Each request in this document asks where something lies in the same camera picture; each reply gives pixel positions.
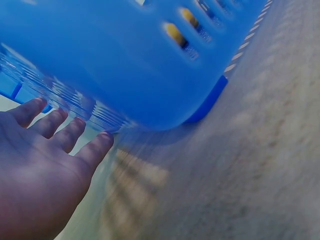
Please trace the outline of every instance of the fingernail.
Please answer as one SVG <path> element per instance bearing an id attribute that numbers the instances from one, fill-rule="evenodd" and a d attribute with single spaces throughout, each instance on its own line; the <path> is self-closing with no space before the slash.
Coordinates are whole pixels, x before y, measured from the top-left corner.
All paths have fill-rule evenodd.
<path id="1" fill-rule="evenodd" d="M 43 97 L 37 97 L 34 100 L 36 100 L 42 107 L 45 107 L 48 104 L 47 100 Z"/>
<path id="2" fill-rule="evenodd" d="M 57 111 L 64 117 L 67 118 L 68 117 L 68 113 L 63 110 L 62 108 L 58 108 Z"/>
<path id="3" fill-rule="evenodd" d="M 108 140 L 113 140 L 114 139 L 114 136 L 107 132 L 107 131 L 103 131 L 103 132 L 100 132 L 99 134 L 103 139 L 108 139 Z"/>
<path id="4" fill-rule="evenodd" d="M 77 122 L 78 124 L 86 125 L 86 122 L 83 119 L 81 119 L 80 117 L 78 117 L 78 116 L 76 116 L 73 120 L 75 122 Z"/>

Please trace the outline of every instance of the hand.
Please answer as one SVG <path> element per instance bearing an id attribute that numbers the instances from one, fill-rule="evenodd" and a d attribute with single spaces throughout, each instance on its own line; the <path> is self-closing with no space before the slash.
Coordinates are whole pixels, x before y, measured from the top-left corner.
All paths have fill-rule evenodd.
<path id="1" fill-rule="evenodd" d="M 46 105 L 36 98 L 0 112 L 0 239 L 58 235 L 113 145 L 112 135 L 102 132 L 70 156 L 86 124 L 75 118 L 55 134 L 68 116 L 57 109 L 27 128 Z"/>

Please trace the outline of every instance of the yellow object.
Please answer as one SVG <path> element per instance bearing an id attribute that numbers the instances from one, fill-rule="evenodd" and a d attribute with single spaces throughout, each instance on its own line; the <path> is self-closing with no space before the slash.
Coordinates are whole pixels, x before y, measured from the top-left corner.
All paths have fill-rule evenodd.
<path id="1" fill-rule="evenodd" d="M 168 23 L 166 25 L 166 31 L 168 35 L 172 37 L 180 46 L 183 46 L 186 43 L 186 39 L 184 38 L 184 36 L 182 36 L 181 32 L 173 23 Z"/>
<path id="2" fill-rule="evenodd" d="M 189 9 L 184 8 L 182 10 L 182 15 L 194 28 L 196 28 L 199 25 L 198 20 L 194 17 L 194 15 L 190 12 Z M 177 44 L 179 44 L 181 47 L 186 44 L 185 37 L 181 34 L 181 32 L 178 30 L 176 25 L 173 23 L 168 23 L 166 25 L 166 32 L 170 37 L 172 37 Z"/>
<path id="3" fill-rule="evenodd" d="M 182 15 L 195 28 L 199 25 L 198 20 L 194 17 L 194 15 L 190 12 L 188 8 L 183 9 Z"/>

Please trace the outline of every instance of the plastic basket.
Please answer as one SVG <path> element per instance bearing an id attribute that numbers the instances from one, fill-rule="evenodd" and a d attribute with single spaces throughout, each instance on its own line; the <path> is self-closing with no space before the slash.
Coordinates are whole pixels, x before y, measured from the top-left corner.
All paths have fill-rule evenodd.
<path id="1" fill-rule="evenodd" d="M 173 128 L 208 105 L 265 3 L 2 0 L 0 94 L 43 96 L 97 130 Z"/>

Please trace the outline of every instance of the blue plastic basket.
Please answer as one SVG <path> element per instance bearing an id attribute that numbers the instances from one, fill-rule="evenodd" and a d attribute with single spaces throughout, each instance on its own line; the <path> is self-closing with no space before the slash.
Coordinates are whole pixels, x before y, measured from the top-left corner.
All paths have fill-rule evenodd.
<path id="1" fill-rule="evenodd" d="M 1 0 L 0 93 L 20 103 L 43 96 L 97 130 L 160 131 L 194 121 L 266 0 L 140 3 Z"/>

